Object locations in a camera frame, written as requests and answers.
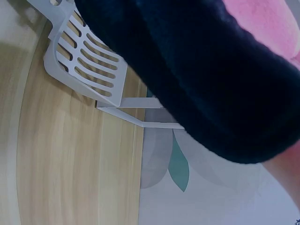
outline pink fabric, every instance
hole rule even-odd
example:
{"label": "pink fabric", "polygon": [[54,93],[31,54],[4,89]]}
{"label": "pink fabric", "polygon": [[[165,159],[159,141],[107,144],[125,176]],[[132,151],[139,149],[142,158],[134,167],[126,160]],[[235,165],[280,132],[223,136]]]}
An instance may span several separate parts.
{"label": "pink fabric", "polygon": [[223,0],[228,12],[257,41],[291,60],[300,49],[300,31],[285,0]]}

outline wooden floor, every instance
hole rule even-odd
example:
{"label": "wooden floor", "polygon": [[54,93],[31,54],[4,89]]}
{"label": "wooden floor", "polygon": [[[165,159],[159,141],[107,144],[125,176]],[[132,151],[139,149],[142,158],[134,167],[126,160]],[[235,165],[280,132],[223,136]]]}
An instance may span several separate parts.
{"label": "wooden floor", "polygon": [[[24,40],[31,50],[45,23],[39,19],[31,39]],[[143,129],[102,113],[95,101],[45,72],[50,29],[47,23],[35,53],[27,53],[32,60],[27,71],[25,56],[17,58],[5,76],[7,82],[0,82],[0,224],[136,225]],[[12,50],[3,56],[2,71],[22,52],[11,55]],[[24,95],[15,77],[25,79]],[[128,69],[124,96],[145,93],[144,84]],[[14,105],[21,110],[14,110]],[[140,119],[144,115],[135,109],[128,112]]]}

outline chair leg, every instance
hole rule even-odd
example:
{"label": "chair leg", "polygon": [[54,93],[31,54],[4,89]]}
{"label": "chair leg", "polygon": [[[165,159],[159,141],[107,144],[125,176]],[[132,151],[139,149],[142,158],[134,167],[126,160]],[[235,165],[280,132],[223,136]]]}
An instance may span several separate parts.
{"label": "chair leg", "polygon": [[[121,104],[122,106],[120,106],[120,107],[122,107],[122,108],[147,108],[147,104],[145,104],[145,102],[141,102],[141,100],[144,100],[144,98],[136,99],[136,100],[137,100],[137,101],[135,101],[136,104],[133,104],[134,101],[130,100],[130,101],[125,101],[128,104],[123,104],[123,105]],[[153,107],[156,105],[156,106],[158,106],[158,108],[161,108],[161,107],[159,107],[159,106],[161,106],[161,104],[157,105],[157,102],[155,102],[153,99],[151,101],[153,104],[148,105],[148,107],[156,108],[156,107]],[[126,120],[128,122],[131,122],[133,124],[136,124],[143,128],[184,129],[183,126],[181,126],[179,123],[162,123],[162,122],[141,121],[141,120],[137,119],[136,117],[131,116],[116,107],[113,107],[111,105],[104,105],[101,102],[97,102],[97,109],[99,109],[103,112],[109,113],[118,118],[121,118],[123,120]]]}

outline teal leaf print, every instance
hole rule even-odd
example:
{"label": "teal leaf print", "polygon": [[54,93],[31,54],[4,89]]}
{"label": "teal leaf print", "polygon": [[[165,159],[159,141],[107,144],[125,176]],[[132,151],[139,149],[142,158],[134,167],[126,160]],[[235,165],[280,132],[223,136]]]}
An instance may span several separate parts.
{"label": "teal leaf print", "polygon": [[188,186],[189,167],[188,161],[184,157],[173,132],[173,148],[169,162],[169,173],[175,184],[185,192]]}

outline white plastic chair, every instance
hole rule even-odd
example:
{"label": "white plastic chair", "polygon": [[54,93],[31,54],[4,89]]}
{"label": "white plastic chair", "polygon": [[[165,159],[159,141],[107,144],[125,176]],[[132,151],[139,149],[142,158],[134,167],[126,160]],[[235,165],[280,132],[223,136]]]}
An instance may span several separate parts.
{"label": "white plastic chair", "polygon": [[[183,129],[178,123],[141,121],[118,108],[163,108],[155,97],[122,98],[127,63],[97,38],[82,21],[75,4],[62,0],[57,6],[49,0],[27,0],[51,21],[50,44],[44,56],[46,72],[76,92],[97,101],[97,109],[144,128]],[[71,23],[78,33],[68,27]],[[73,42],[72,46],[62,34]],[[67,58],[58,46],[70,53]]]}

